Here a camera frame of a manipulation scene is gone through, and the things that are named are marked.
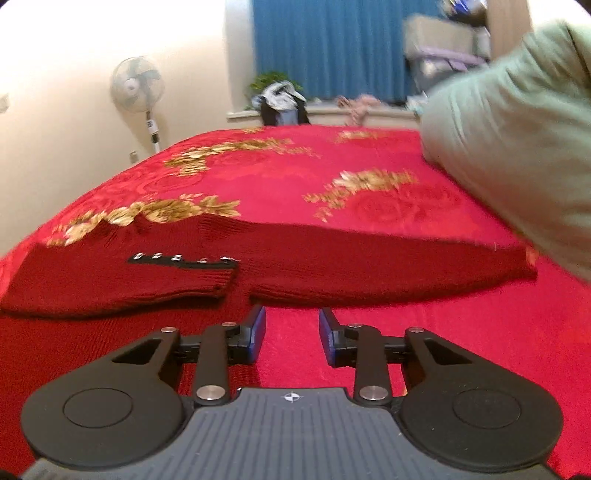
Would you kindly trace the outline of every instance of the white wall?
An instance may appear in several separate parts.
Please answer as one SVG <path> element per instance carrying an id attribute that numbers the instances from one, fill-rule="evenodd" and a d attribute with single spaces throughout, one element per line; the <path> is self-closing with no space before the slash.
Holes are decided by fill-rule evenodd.
<path id="1" fill-rule="evenodd" d="M 234 112 L 248 105 L 248 86 L 255 77 L 253 23 L 251 0 L 226 0 L 226 48 Z"/>
<path id="2" fill-rule="evenodd" d="M 163 146 L 228 128 L 222 0 L 9 0 L 0 9 L 0 255 L 80 194 L 151 152 L 142 114 L 119 112 L 109 79 L 152 58 L 166 91 Z"/>
<path id="3" fill-rule="evenodd" d="M 556 21 L 591 24 L 591 16 L 576 0 L 528 0 L 531 24 L 534 28 Z"/>

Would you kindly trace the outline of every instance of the metal screw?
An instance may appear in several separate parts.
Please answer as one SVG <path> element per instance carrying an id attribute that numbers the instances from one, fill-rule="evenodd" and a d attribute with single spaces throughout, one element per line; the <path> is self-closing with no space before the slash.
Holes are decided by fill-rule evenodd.
<path id="1" fill-rule="evenodd" d="M 202 400 L 219 400 L 226 394 L 226 390 L 219 385 L 204 385 L 197 389 L 197 396 Z"/>
<path id="2" fill-rule="evenodd" d="M 388 390 L 379 385 L 368 385 L 359 390 L 359 396 L 370 401 L 383 400 L 388 396 Z"/>

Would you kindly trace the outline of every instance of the pink cloth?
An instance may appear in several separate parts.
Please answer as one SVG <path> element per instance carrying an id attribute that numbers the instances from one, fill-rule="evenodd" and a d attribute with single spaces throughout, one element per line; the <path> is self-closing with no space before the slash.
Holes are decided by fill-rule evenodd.
<path id="1" fill-rule="evenodd" d="M 360 127 L 363 125 L 365 117 L 368 114 L 369 107 L 380 106 L 381 104 L 382 102 L 380 102 L 376 97 L 373 95 L 367 95 L 366 93 L 359 95 L 355 100 L 350 100 L 343 96 L 337 98 L 337 105 L 339 105 L 339 107 L 349 109 L 350 114 L 345 121 L 345 125 L 349 127 Z"/>

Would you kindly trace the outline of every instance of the standing fan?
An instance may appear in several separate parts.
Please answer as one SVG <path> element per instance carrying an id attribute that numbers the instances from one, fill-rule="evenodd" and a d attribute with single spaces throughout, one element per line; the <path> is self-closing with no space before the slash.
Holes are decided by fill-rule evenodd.
<path id="1" fill-rule="evenodd" d="M 164 82 L 160 72 L 145 57 L 133 57 L 117 65 L 111 77 L 114 101 L 130 112 L 145 112 L 148 131 L 152 135 L 154 151 L 160 152 L 158 125 L 151 110 L 162 98 Z"/>

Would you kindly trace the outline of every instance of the fan blade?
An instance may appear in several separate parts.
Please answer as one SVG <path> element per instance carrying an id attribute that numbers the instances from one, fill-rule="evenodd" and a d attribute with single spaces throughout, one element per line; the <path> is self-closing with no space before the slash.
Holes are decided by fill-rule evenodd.
<path id="1" fill-rule="evenodd" d="M 160 80 L 160 72 L 158 70 L 146 70 L 143 73 L 140 73 L 138 77 L 145 77 L 148 80 Z"/>
<path id="2" fill-rule="evenodd" d="M 139 58 L 133 58 L 129 61 L 129 69 L 127 70 L 127 75 L 129 77 L 135 77 L 138 74 L 138 66 L 141 62 Z"/>
<path id="3" fill-rule="evenodd" d="M 136 96 L 134 96 L 134 97 L 129 97 L 129 98 L 126 98 L 125 100 L 123 100 L 123 101 L 121 102 L 121 105 L 122 105 L 124 108 L 128 109 L 128 108 L 130 108 L 130 107 L 131 107 L 131 106 L 132 106 L 132 105 L 133 105 L 133 104 L 134 104 L 134 103 L 137 101 L 137 99 L 138 99 L 138 98 L 139 98 L 139 96 L 138 96 L 138 95 L 136 95 Z"/>

